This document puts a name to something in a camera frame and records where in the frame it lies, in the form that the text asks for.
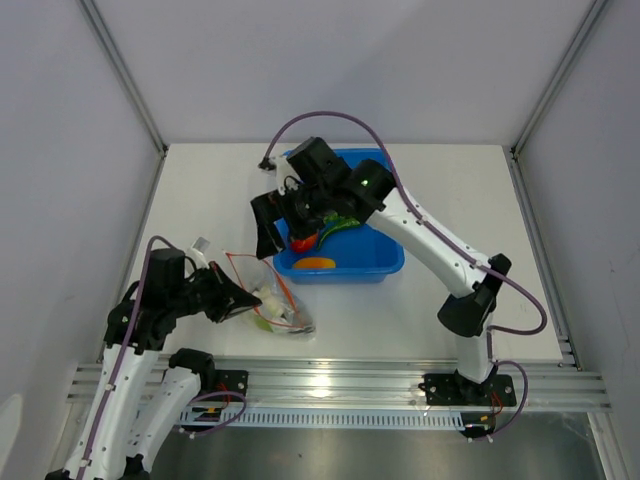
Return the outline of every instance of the white wall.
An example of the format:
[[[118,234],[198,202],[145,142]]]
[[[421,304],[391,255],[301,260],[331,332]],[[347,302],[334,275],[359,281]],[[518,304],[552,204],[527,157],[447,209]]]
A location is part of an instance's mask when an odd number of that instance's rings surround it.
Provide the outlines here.
[[[3,478],[31,480],[95,355],[156,158],[75,2],[1,2],[0,65],[0,404],[26,397]]]
[[[616,0],[523,165],[580,358],[640,458],[640,3]]]
[[[98,0],[168,142],[515,141],[591,0]],[[359,129],[312,120],[289,139]]]

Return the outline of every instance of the red toy tomato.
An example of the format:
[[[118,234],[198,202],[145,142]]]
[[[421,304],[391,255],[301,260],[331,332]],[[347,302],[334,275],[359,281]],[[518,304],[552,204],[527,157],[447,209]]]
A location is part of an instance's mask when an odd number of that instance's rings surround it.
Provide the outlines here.
[[[289,244],[289,248],[296,253],[305,253],[313,248],[318,240],[318,234],[314,233],[310,237],[305,238],[304,240],[294,240]]]

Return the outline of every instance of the plastic bag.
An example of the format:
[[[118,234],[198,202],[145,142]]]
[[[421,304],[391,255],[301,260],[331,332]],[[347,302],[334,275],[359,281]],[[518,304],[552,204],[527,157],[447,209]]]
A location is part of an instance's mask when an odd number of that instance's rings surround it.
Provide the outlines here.
[[[258,328],[283,335],[313,336],[316,326],[306,307],[291,293],[282,276],[269,262],[258,260],[250,254],[225,254],[240,286],[262,300],[260,307],[246,314],[250,315]]]

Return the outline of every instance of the blue plastic tray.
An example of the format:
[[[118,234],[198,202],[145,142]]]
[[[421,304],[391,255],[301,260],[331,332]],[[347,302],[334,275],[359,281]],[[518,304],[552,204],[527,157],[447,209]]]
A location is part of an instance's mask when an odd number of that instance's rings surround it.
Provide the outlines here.
[[[351,168],[367,158],[389,168],[377,148],[347,148],[335,152]],[[277,222],[277,227],[286,242],[288,228],[284,220]],[[294,269],[293,264],[305,257],[331,258],[336,268]],[[299,254],[287,248],[274,257],[273,265],[278,273],[299,284],[379,283],[402,268],[404,250],[386,235],[364,225],[330,236],[320,250],[313,248]]]

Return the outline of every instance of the white table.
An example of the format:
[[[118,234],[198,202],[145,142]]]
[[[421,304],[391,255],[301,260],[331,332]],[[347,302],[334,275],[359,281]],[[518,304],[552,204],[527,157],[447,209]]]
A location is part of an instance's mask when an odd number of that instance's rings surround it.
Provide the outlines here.
[[[279,145],[275,153],[294,146]],[[188,248],[199,236],[208,239],[211,246],[207,257],[218,261],[235,278],[222,250],[255,253],[256,229],[249,201],[275,188],[275,180],[257,168],[265,149],[265,144],[172,145],[131,281],[139,277],[146,243],[155,234],[165,236],[179,248]],[[389,150],[405,186],[421,205],[478,250],[507,255],[513,262],[509,276],[546,307],[502,147],[392,144]],[[403,269],[381,284],[292,288],[315,318],[317,334],[313,340],[281,338],[237,318],[213,325],[204,315],[198,315],[178,321],[165,352],[184,346],[218,356],[378,360],[456,357],[453,334],[436,318],[447,291],[408,253]],[[525,298],[503,286],[494,322],[527,329],[538,324],[539,315]],[[562,358],[551,322],[535,337],[496,333],[494,344],[496,356],[502,359],[557,362]]]

